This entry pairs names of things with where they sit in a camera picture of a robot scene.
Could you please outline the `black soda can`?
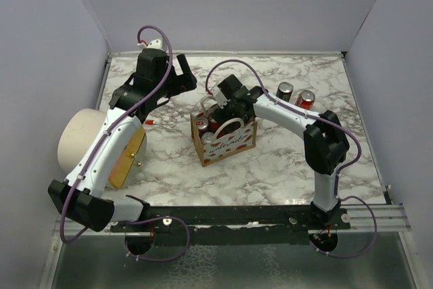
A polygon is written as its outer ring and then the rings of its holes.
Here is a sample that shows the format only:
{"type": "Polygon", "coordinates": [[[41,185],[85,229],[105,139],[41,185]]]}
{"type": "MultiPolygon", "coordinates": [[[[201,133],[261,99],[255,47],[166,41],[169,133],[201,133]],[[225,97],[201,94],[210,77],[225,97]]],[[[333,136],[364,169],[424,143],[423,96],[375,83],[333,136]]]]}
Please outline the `black soda can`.
{"type": "Polygon", "coordinates": [[[280,82],[277,87],[276,96],[285,102],[289,102],[293,94],[294,86],[289,82],[280,82]]]}

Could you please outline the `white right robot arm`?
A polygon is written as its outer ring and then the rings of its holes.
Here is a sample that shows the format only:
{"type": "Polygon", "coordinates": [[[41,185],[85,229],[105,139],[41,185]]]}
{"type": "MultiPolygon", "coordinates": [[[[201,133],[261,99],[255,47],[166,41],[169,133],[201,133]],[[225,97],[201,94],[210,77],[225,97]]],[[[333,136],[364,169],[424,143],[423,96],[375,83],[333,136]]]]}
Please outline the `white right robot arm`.
{"type": "Polygon", "coordinates": [[[223,79],[210,93],[219,105],[215,117],[219,123],[230,118],[261,118],[303,140],[304,157],[315,178],[311,221],[319,229],[329,227],[336,218],[334,210],[340,205],[337,168],[345,161],[350,147],[336,114],[329,110],[323,114],[302,110],[269,94],[262,85],[247,89],[234,75],[223,79]]]}

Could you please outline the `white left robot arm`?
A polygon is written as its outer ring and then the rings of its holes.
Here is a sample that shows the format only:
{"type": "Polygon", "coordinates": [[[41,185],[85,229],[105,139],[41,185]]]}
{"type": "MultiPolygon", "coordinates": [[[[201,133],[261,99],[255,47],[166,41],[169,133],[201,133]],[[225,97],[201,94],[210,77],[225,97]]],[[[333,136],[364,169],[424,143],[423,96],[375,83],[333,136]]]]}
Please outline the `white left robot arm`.
{"type": "Polygon", "coordinates": [[[66,176],[48,187],[61,219],[71,219],[87,229],[101,231],[111,222],[126,221],[135,231],[144,230],[150,216],[145,203],[134,198],[104,199],[109,175],[120,155],[131,149],[129,140],[142,130],[148,114],[162,106],[161,99],[192,91],[197,80],[186,57],[177,55],[181,74],[173,60],[160,49],[144,49],[138,56],[136,71],[117,88],[109,109],[90,148],[66,176]]]}

